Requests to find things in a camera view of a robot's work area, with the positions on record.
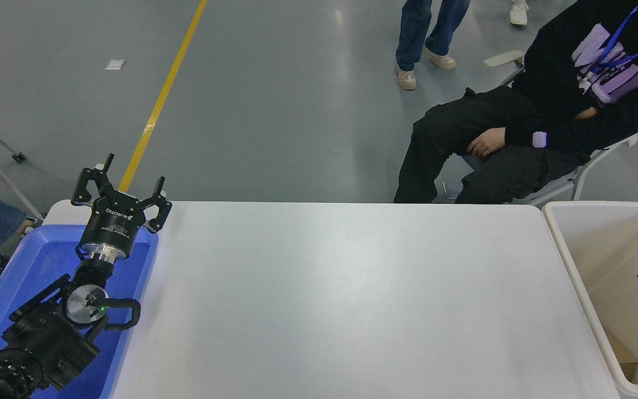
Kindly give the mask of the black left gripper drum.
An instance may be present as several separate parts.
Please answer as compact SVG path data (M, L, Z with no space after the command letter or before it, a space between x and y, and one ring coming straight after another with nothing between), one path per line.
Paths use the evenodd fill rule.
M117 257L131 255L135 237L144 223L142 211L131 211L139 200L117 193L115 199L101 195L92 204L92 214L78 243L78 252L92 253L102 245L116 248Z

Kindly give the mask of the person's left hand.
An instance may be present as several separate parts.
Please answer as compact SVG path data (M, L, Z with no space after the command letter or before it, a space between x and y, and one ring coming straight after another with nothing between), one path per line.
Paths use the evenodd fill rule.
M506 129L491 128L478 135L466 151L475 157L488 157L506 145Z

